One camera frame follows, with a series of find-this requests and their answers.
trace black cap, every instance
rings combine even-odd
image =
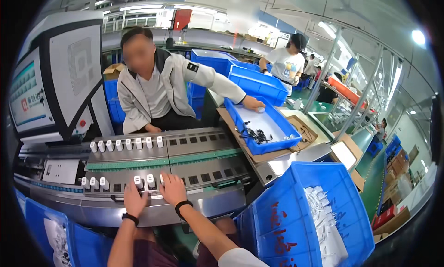
[[[292,34],[290,41],[293,42],[299,50],[304,50],[307,47],[307,39],[303,34]]]

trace light gray jacket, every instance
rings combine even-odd
[[[223,97],[230,98],[234,103],[240,103],[246,96],[239,86],[224,75],[217,73],[211,67],[190,62],[182,55],[157,49],[154,61],[171,107],[178,115],[196,117],[188,104],[185,81],[207,87]],[[136,79],[137,74],[126,67],[120,72],[117,82],[120,105],[126,114],[123,122],[125,134],[138,131],[151,122],[148,101]]]

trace man's right hand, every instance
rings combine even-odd
[[[164,171],[160,172],[165,186],[159,184],[159,192],[163,198],[172,206],[186,200],[186,190],[183,180],[177,175],[169,175]]]
[[[151,124],[145,125],[145,130],[147,130],[150,133],[160,133],[162,130],[159,127],[153,126]]]

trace white shirt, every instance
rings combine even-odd
[[[152,119],[163,117],[171,109],[170,101],[167,97],[164,84],[160,81],[160,73],[154,65],[154,71],[149,81],[137,75],[137,80],[142,87],[142,91],[148,101]]]
[[[246,249],[236,248],[222,254],[218,261],[219,267],[268,267],[260,259]]]
[[[301,53],[291,55],[287,48],[277,48],[265,56],[273,64],[271,74],[277,78],[293,84],[296,73],[303,72],[305,59]]]

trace black wristband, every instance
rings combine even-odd
[[[184,219],[184,218],[182,217],[182,215],[180,214],[180,207],[181,207],[182,205],[185,205],[185,204],[190,204],[191,207],[193,206],[193,203],[192,203],[191,201],[189,201],[189,200],[184,200],[184,201],[181,201],[180,203],[178,203],[178,204],[176,205],[176,207],[175,207],[175,211],[176,211],[177,215],[179,215],[179,218],[181,218],[181,219],[184,220],[184,221],[185,221],[185,219]]]
[[[139,220],[136,217],[134,217],[133,215],[130,215],[128,213],[125,213],[122,215],[122,220],[123,219],[130,219],[131,221],[134,222],[134,224],[136,224],[136,226],[139,224]]]

